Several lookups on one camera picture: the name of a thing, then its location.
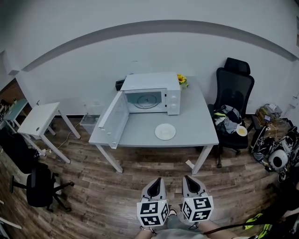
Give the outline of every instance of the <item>white plate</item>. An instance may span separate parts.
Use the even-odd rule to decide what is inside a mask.
[[[161,124],[155,129],[155,135],[161,140],[170,140],[176,135],[176,129],[171,124]]]
[[[238,125],[237,126],[236,132],[240,136],[246,136],[247,135],[247,129],[244,126],[242,126],[242,125]]]

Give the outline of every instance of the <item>round plate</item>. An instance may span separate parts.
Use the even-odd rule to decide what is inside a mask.
[[[240,136],[246,136],[247,135],[247,129],[244,126],[242,126],[242,125],[238,125],[237,126],[236,132]]]
[[[161,124],[155,129],[155,135],[161,140],[170,140],[176,135],[176,129],[171,124]]]
[[[159,104],[154,95],[142,95],[134,105],[140,109],[150,109]]]

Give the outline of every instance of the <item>white marker cube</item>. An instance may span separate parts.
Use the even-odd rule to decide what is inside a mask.
[[[208,220],[214,210],[213,197],[187,197],[184,198],[182,211],[189,222]]]
[[[161,226],[169,214],[166,200],[137,203],[137,217],[142,226]]]

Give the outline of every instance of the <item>wooden floor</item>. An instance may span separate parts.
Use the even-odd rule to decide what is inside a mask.
[[[74,125],[79,119],[71,120]],[[54,120],[57,135],[49,139],[59,146],[67,137],[69,129],[61,119]],[[278,135],[284,135],[288,124],[282,123]],[[26,181],[23,175],[4,153],[0,157],[0,215],[22,226],[22,230],[8,226],[13,239],[22,238],[133,238],[139,231],[136,219],[136,203],[141,190],[151,180],[163,177],[167,198],[173,208],[181,202],[181,181],[184,175],[191,175],[185,164],[193,163],[199,153],[195,148],[117,148],[109,150],[123,167],[123,173],[106,161],[95,146],[88,144],[89,135],[80,126],[78,140],[70,134],[68,141],[60,148],[71,160],[66,164],[54,153],[47,153],[41,162],[48,164],[52,172],[59,174],[61,182],[73,181],[74,187],[64,189],[65,202],[72,212],[64,212],[55,202],[54,212],[45,208],[33,208],[27,204],[25,190],[16,188],[9,193],[12,174],[17,181]],[[230,149],[224,149],[221,169],[216,168],[215,152],[211,154],[196,175],[214,198],[215,210],[212,220],[220,225],[241,223],[269,206],[275,199],[272,189],[266,189],[277,181],[276,173],[268,173],[256,163],[247,150],[236,156]],[[251,236],[260,230],[255,226],[248,231],[234,229],[240,235]]]

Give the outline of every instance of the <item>chair headrest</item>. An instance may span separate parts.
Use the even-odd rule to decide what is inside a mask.
[[[230,57],[226,59],[224,69],[241,75],[250,75],[250,67],[247,62],[233,59]]]

